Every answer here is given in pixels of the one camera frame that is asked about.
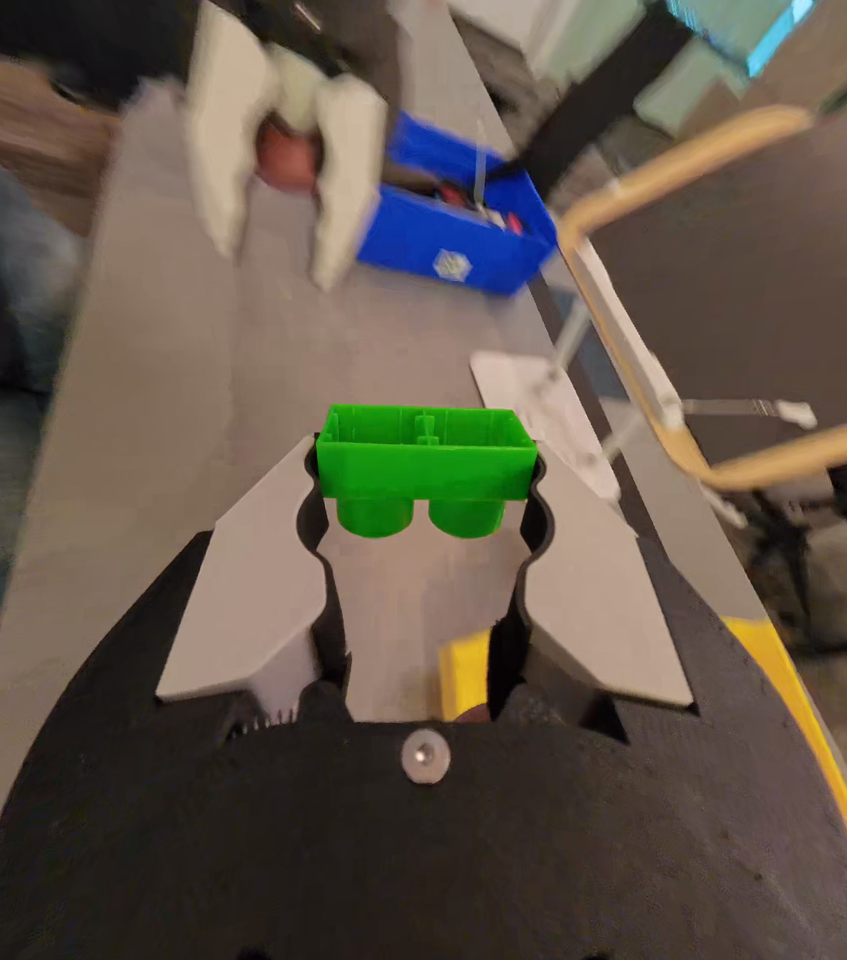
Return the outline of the black fabric panel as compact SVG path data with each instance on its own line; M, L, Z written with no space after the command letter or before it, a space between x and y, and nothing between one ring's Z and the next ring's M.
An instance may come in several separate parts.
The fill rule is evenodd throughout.
M574 81L512 161L547 201L574 162L623 117L638 96L693 41L694 31L667 2L645 5L641 18L583 79Z

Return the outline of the blue plastic bin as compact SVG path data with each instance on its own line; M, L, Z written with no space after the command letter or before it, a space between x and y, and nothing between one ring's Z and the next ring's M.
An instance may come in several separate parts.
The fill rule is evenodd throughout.
M429 193L390 184L358 260L502 297L517 294L556 252L557 228L526 171L495 176L504 158L406 112L388 157L434 176Z

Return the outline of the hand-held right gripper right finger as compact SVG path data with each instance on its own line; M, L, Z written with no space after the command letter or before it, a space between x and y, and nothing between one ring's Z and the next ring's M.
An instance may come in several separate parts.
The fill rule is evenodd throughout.
M545 442L519 533L529 555L489 634L491 720L617 721L618 700L695 714L636 533Z

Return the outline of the white board stand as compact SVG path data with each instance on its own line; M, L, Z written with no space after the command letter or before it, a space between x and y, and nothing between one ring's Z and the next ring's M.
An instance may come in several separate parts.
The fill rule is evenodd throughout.
M814 410L807 402L682 399L660 360L637 332L589 239L577 247L571 265L583 268L585 281L595 288L596 305L609 313L604 322L607 331L600 338L607 351L611 344L622 350L623 359L614 362L618 375L622 378L623 365L629 365L630 378L644 390L650 413L662 426L684 427L684 415L688 413L772 418L806 431L817 426ZM585 300L585 294L580 294L548 356L477 351L470 356L469 366L485 407L512 410L534 442L556 453L598 498L619 511L621 487L612 464L645 416L633 412L622 426L611 429L608 438L600 440L585 413L569 377L569 367L585 334L597 328L597 319L596 308Z

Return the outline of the wood-rimmed black board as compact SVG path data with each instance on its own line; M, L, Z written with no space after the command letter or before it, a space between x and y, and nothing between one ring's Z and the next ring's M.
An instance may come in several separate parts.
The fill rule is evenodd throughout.
M678 470L736 493L847 465L847 117L739 115L578 200L557 230Z

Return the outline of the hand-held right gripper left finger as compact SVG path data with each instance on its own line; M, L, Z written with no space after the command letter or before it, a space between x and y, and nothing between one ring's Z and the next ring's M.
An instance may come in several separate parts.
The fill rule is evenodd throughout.
M320 552L329 528L306 435L215 523L155 696L245 692L275 724L295 719L313 683L346 694L352 656Z

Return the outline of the yellow plastic bin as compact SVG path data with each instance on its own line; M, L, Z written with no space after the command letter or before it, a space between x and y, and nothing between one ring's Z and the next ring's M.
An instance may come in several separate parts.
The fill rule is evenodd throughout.
M771 681L814 753L847 832L847 766L777 630L768 619L725 617L725 626ZM439 653L441 716L456 721L485 705L489 630L454 640Z

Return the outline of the person's blue jeans leg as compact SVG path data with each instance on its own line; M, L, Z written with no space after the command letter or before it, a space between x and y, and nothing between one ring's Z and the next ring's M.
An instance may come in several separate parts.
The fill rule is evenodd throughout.
M0 611L86 267L85 240L38 209L9 177L27 197L12 257L11 306L23 338L27 388L0 390Z

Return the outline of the green plastic block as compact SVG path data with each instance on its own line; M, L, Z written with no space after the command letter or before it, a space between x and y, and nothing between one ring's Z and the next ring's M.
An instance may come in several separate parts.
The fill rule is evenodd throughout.
M538 458L511 410L419 406L331 405L315 450L324 498L364 539L403 532L418 503L444 534L489 537L526 500Z

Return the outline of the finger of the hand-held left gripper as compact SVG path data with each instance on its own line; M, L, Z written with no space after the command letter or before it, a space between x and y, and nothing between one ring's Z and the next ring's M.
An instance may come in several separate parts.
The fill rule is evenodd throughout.
M388 105L364 80L327 81L315 102L322 140L311 278L332 290L350 270L380 201Z
M185 148L194 209L227 260L240 251L258 129L275 97L276 68L252 31L228 11L199 11L185 87Z

